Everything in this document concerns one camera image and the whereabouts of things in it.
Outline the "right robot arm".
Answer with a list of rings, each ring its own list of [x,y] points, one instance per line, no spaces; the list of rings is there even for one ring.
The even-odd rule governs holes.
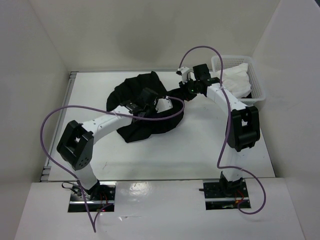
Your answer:
[[[211,76],[206,64],[193,69],[180,66],[176,73],[181,76],[179,87],[188,98],[202,94],[227,116],[225,140],[217,162],[221,170],[218,191],[225,197],[231,197],[242,189],[243,170],[249,152],[261,137],[259,111],[239,101],[218,77]]]

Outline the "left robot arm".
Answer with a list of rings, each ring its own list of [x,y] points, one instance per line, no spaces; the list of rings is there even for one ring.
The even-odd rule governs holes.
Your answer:
[[[144,88],[138,97],[121,101],[108,114],[82,123],[72,120],[66,125],[56,149],[80,181],[83,196],[93,200],[100,193],[100,182],[90,164],[94,145],[108,134],[129,126],[132,117],[150,118],[164,111],[171,106],[166,101],[153,90]]]

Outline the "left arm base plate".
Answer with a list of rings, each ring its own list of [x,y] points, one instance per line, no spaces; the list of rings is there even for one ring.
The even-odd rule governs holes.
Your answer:
[[[86,212],[87,209],[80,187],[71,182],[63,182],[61,186],[71,191],[68,212]],[[96,213],[100,210],[102,210],[102,212],[113,212],[115,209],[116,186],[117,183],[115,181],[101,181],[100,189],[98,189],[97,192],[92,194],[84,192],[88,210],[91,213]]]

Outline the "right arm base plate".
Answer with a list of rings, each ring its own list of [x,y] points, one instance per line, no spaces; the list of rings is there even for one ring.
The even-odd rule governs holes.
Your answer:
[[[240,204],[241,209],[250,209],[251,203],[246,182],[231,193],[225,193],[218,180],[203,181],[203,186],[199,189],[204,195],[206,210],[231,210],[237,209]]]

